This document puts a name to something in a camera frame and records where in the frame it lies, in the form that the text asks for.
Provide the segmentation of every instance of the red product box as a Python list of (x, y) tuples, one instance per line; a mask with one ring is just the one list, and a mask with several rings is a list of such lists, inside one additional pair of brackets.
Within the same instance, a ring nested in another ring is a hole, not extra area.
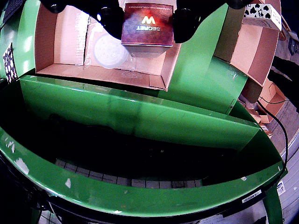
[(173, 6), (127, 3), (121, 43), (132, 56), (157, 57), (173, 42)]

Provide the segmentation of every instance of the open cardboard box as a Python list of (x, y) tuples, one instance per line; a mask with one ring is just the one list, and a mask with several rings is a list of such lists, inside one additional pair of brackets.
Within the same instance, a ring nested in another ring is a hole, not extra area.
[[(281, 14), (280, 0), (260, 2), (271, 4)], [(270, 71), (279, 31), (242, 24), (243, 16), (244, 9), (228, 8), (214, 56), (248, 75), (242, 95), (254, 103)]]
[(105, 69), (95, 60), (84, 63), (84, 57), (92, 58), (89, 22), (89, 16), (74, 7), (53, 14), (41, 4), (36, 21), (36, 73), (168, 90), (181, 44), (158, 58), (137, 59), (134, 71), (131, 67)]
[[(270, 103), (277, 103), (277, 102), (284, 101), (286, 99), (282, 91), (269, 79), (266, 79), (260, 96)], [(278, 114), (278, 112), (284, 105), (284, 103), (268, 104), (263, 99), (260, 99), (259, 101), (274, 116)], [(260, 106), (259, 106), (259, 110), (264, 113), (264, 114), (260, 113), (262, 123), (267, 124), (273, 120), (273, 118), (270, 115), (266, 114), (266, 112)]]

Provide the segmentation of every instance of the green metal panel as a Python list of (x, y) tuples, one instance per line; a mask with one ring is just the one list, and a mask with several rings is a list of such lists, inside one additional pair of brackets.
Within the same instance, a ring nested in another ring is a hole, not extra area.
[(56, 113), (153, 140), (241, 150), (259, 130), (228, 115), (107, 87), (24, 76), (21, 88), (29, 111), (44, 119)]
[(233, 66), (212, 57), (228, 6), (206, 18), (183, 43), (168, 92), (158, 97), (226, 113), (234, 105), (247, 77)]
[[(6, 146), (10, 141), (14, 142), (14, 153)], [(188, 214), (228, 203), (273, 179), (279, 173), (277, 167), (282, 167), (279, 162), (247, 176), (246, 181), (237, 179), (190, 189), (145, 189), (101, 182), (62, 169), (24, 148), (2, 128), (0, 150), (24, 173), (24, 168), (16, 165), (22, 159), (29, 170), (27, 177), (51, 195), (94, 210), (140, 217)], [(68, 178), (70, 188), (65, 185)]]
[(20, 18), (17, 49), (14, 53), (14, 63), (19, 77), (35, 68), (34, 38), (40, 3), (39, 0), (27, 0)]
[[(27, 0), (23, 11), (14, 15), (0, 33), (0, 55), (13, 43), (14, 63), (19, 77), (35, 68), (34, 37), (39, 5), (39, 0)], [(0, 77), (6, 78), (3, 63), (0, 63)]]
[[(21, 17), (21, 12), (18, 12), (16, 15), (14, 15), (13, 19), (10, 19), (9, 21), (7, 21), (5, 26), (0, 31), (0, 56), (1, 56), (1, 58), (10, 43), (13, 43), (13, 52), (15, 52), (18, 49), (17, 36), (18, 36), (20, 17)], [(3, 64), (2, 59), (0, 62), (0, 77), (6, 78), (4, 64)]]

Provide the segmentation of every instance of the paint chip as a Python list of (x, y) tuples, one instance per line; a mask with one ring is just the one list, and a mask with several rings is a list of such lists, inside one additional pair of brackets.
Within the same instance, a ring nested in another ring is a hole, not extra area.
[(67, 181), (65, 182), (65, 185), (66, 185), (68, 188), (71, 188), (71, 180), (70, 180), (70, 178), (67, 178)]
[(26, 175), (28, 175), (29, 169), (28, 169), (27, 165), (23, 162), (22, 158), (19, 158), (14, 162), (21, 169), (21, 171), (23, 171)]
[(6, 147), (9, 148), (9, 147), (11, 147), (13, 144), (14, 144), (14, 142), (13, 142), (13, 141), (10, 141), (8, 144), (6, 144)]

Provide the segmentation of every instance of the white plastic lid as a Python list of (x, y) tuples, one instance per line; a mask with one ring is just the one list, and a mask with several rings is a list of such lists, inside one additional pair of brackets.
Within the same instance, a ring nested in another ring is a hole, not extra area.
[(104, 34), (96, 41), (93, 54), (98, 64), (106, 69), (122, 65), (129, 56), (121, 41), (110, 34)]

